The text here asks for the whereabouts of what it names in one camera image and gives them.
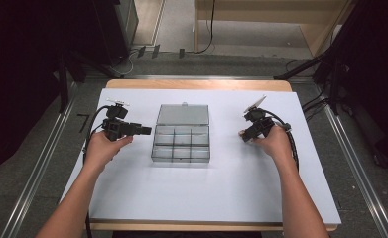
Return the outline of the light wooden desk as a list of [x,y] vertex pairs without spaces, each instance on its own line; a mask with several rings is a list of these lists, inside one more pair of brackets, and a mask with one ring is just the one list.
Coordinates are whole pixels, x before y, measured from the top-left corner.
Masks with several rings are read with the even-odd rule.
[[320,55],[354,0],[194,0],[194,49],[200,20],[299,24],[311,54]]

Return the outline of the person's right hand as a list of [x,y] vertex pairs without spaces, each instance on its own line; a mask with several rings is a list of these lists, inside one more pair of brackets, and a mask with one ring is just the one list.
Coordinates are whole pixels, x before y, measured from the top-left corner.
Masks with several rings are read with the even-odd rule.
[[254,139],[253,142],[273,159],[277,167],[296,167],[288,135],[282,127],[273,126],[267,137]]

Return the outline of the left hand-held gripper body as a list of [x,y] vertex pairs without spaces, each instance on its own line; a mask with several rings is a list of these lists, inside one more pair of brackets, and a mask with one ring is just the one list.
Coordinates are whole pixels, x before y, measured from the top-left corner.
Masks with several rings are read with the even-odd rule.
[[128,103],[111,98],[107,98],[107,101],[114,102],[114,105],[109,105],[107,107],[106,119],[103,120],[102,128],[110,141],[116,141],[121,138],[120,126],[128,113],[128,110],[126,109]]

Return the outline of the black angled tape mark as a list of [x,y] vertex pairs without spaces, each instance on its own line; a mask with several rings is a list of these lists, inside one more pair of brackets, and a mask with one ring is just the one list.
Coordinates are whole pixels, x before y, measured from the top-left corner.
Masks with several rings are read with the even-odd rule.
[[80,126],[79,131],[78,131],[78,133],[82,133],[84,128],[85,128],[85,126],[86,126],[86,124],[87,124],[87,122],[88,122],[88,119],[89,119],[90,115],[89,114],[77,113],[76,116],[82,120],[82,124]]

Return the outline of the transparent grey compartment box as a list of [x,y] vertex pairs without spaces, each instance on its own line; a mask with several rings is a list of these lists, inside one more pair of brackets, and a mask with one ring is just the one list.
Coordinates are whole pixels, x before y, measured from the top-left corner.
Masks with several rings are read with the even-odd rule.
[[210,161],[207,105],[162,104],[154,130],[154,162],[208,163]]

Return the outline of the black cabinet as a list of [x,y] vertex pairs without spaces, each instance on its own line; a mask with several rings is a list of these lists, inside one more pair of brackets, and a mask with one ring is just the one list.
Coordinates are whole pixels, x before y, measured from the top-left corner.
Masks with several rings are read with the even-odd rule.
[[139,18],[134,0],[92,0],[106,49],[107,64],[130,54]]

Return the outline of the person's dark clothing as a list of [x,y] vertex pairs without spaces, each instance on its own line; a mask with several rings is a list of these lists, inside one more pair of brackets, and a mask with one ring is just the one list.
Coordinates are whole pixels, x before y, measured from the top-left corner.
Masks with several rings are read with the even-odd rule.
[[262,238],[262,235],[242,231],[114,231],[112,238]]

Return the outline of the metal floor rail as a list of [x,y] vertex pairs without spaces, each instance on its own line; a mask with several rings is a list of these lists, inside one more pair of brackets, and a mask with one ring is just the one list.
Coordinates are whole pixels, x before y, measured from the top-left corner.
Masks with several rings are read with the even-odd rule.
[[375,191],[357,153],[352,146],[349,137],[342,125],[340,118],[331,109],[326,109],[325,114],[331,128],[343,150],[345,159],[353,173],[366,206],[372,216],[381,238],[388,238],[388,214],[377,192]]
[[273,76],[223,76],[223,75],[132,75],[124,78],[109,78],[88,76],[86,80],[111,79],[176,79],[176,80],[287,80],[287,81],[312,81],[311,77],[292,77],[289,79],[275,79]]
[[62,112],[56,119],[53,129],[51,130],[48,139],[39,154],[36,163],[32,169],[32,172],[27,179],[25,186],[18,197],[12,213],[5,225],[0,238],[16,238],[21,228],[22,222],[28,213],[28,210],[32,204],[35,194],[38,190],[40,182],[44,176],[44,173],[51,160],[53,152],[58,144],[60,136],[64,130],[65,124],[68,120],[69,114],[73,108],[74,99],[69,101],[69,105],[65,107],[65,111]]

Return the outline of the white paper sheet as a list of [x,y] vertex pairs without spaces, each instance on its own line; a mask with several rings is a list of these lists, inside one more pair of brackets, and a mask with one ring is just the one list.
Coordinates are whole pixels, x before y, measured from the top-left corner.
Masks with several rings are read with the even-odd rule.
[[276,167],[260,148],[238,135],[249,125],[244,110],[260,102],[262,108],[291,125],[300,176],[324,223],[340,224],[296,93],[106,88],[98,104],[115,100],[128,103],[127,121],[145,126],[155,126],[163,104],[207,106],[210,160],[204,164],[156,163],[151,158],[152,137],[135,137],[100,175],[89,209],[92,221],[280,222]]

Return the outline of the black curtain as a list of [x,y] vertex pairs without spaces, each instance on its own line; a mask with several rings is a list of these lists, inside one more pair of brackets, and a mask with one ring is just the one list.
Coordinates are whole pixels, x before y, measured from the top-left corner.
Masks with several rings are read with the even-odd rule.
[[334,45],[339,88],[375,162],[388,168],[388,0],[357,0]]
[[76,65],[77,24],[89,0],[0,0],[0,165],[49,105],[67,105],[55,71]]

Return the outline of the black stand leg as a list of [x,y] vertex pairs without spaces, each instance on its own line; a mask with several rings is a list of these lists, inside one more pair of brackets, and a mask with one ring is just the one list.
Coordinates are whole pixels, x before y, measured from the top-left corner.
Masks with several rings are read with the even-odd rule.
[[312,59],[294,59],[285,64],[285,72],[275,75],[275,80],[289,80],[293,77],[315,77],[322,69],[332,65],[331,50],[326,50]]

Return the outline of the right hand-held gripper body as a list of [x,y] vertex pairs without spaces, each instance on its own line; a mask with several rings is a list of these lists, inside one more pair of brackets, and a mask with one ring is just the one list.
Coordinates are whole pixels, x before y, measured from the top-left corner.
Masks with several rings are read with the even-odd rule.
[[260,135],[267,137],[271,128],[275,125],[275,123],[271,117],[267,116],[267,111],[260,108],[260,104],[264,101],[265,98],[266,96],[263,95],[255,103],[247,107],[244,110],[243,117],[245,118],[246,121],[250,121],[252,125],[256,125],[259,127],[261,131]]

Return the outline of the person's left hand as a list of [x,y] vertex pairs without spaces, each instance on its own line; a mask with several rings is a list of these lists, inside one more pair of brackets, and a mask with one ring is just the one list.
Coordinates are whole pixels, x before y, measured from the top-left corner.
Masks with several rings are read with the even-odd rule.
[[83,169],[91,174],[100,174],[120,149],[132,142],[132,136],[110,141],[104,131],[94,133],[88,144]]

